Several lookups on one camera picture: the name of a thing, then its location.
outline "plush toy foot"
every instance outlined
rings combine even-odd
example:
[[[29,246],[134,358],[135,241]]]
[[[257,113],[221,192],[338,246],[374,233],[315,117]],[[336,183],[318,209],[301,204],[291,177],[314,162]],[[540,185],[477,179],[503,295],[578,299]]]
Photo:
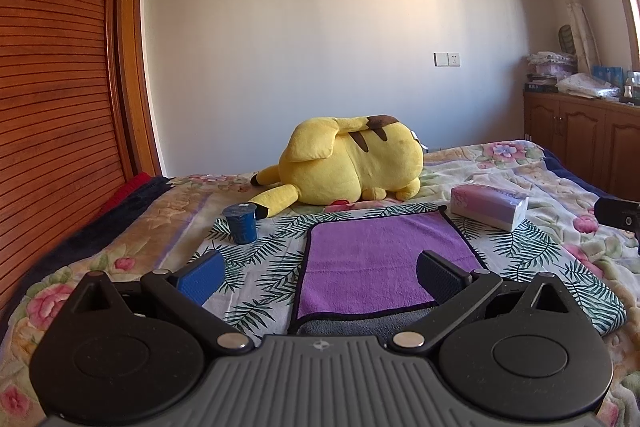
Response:
[[[386,190],[384,188],[365,188],[362,191],[362,199],[365,201],[382,201],[385,198]]]
[[[280,181],[280,172],[277,165],[272,165],[266,169],[262,169],[253,178],[251,178],[251,184],[254,187],[260,187],[261,185],[273,185]]]
[[[406,201],[413,198],[420,190],[420,178],[411,181],[405,188],[401,188],[396,192],[396,199]]]
[[[258,194],[249,201],[258,205],[258,209],[255,211],[256,219],[263,219],[264,217],[272,217],[279,214],[285,208],[298,201],[299,197],[300,195],[295,185],[281,185],[280,187],[270,188],[270,190]]]

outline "stuffed animal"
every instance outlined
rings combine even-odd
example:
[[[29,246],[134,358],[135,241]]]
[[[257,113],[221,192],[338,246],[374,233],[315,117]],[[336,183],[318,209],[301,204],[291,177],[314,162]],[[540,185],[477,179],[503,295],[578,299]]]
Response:
[[[250,201],[256,217],[271,217],[296,201],[328,205],[398,200],[420,190],[422,146],[414,133],[392,116],[311,118],[293,131],[277,165],[258,172],[252,185],[282,185]]]

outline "purple towel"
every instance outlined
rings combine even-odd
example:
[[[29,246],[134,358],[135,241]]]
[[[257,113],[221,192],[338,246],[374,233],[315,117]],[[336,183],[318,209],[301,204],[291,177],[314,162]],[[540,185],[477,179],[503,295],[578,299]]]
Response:
[[[316,225],[309,234],[294,322],[299,325],[310,314],[375,314],[433,301],[415,274],[422,250],[467,271],[482,267],[440,211]]]

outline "metal screw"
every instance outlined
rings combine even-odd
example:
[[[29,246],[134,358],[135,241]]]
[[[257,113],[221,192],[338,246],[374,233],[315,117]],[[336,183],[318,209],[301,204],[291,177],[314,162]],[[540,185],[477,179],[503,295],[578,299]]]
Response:
[[[242,349],[249,344],[249,337],[242,333],[222,333],[217,342],[226,349]]]
[[[406,349],[420,347],[424,344],[424,337],[415,331],[401,331],[394,335],[394,344],[399,347],[405,347]]]

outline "tissue package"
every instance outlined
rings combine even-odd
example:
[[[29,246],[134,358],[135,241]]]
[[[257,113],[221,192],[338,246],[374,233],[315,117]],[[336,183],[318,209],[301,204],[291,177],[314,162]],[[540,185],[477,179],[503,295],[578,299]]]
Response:
[[[451,189],[449,210],[496,229],[513,232],[524,221],[529,197],[488,185],[465,184]]]

